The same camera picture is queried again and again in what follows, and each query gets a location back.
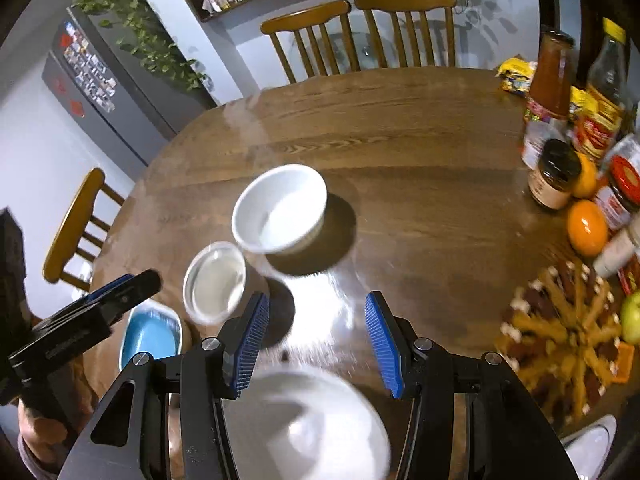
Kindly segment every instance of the bottle with yellow cap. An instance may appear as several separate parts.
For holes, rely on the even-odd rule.
[[[587,76],[584,106],[578,115],[574,145],[599,161],[612,146],[625,111],[626,71],[624,29],[604,18],[604,41]]]

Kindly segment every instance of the black lid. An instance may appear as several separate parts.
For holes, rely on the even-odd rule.
[[[574,46],[575,44],[574,38],[569,36],[566,32],[558,30],[557,28],[552,28],[547,25],[540,25],[540,32],[542,34],[545,34],[546,36],[549,36],[553,40],[562,41],[569,46]]]
[[[549,139],[545,143],[538,163],[541,172],[565,184],[574,182],[582,171],[577,153],[560,139]]]

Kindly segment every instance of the blue dish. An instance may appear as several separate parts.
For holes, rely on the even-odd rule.
[[[162,359],[181,350],[180,323],[145,303],[131,311],[120,352],[121,370],[138,352],[149,352],[154,359]]]

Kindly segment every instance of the green apple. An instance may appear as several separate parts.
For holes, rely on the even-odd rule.
[[[626,298],[620,311],[622,339],[631,345],[640,343],[640,290]]]

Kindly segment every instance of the wooden table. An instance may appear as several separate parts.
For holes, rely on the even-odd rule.
[[[543,212],[528,195],[521,128],[522,101],[498,89],[492,72],[461,68],[312,78],[210,110],[136,184],[95,262],[93,286],[155,268],[164,279],[158,300],[186,316],[187,266],[210,242],[233,241],[241,191],[281,164],[316,168],[330,192],[318,239],[298,257],[248,254],[272,278],[268,348],[258,366],[286,351],[292,362],[350,380],[382,416],[395,465],[408,405],[383,388],[365,295],[383,291],[396,316],[450,352],[492,348],[513,289],[567,251],[562,215]],[[117,375],[123,330],[121,321],[86,356],[100,396]],[[197,331],[215,335],[218,327]],[[582,425],[617,414],[638,389],[638,369]]]

